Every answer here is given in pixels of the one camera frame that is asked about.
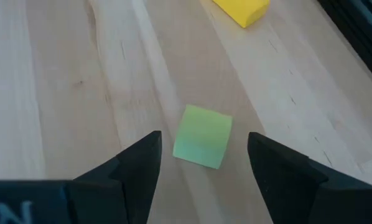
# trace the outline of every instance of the green block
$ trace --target green block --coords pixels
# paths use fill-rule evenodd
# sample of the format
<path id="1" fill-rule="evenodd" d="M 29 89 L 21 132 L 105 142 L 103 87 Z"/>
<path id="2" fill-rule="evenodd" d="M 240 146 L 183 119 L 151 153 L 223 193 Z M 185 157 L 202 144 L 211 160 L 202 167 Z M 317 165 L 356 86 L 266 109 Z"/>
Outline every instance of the green block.
<path id="1" fill-rule="evenodd" d="M 218 169 L 231 131 L 231 116 L 187 105 L 174 145 L 174 157 Z"/>

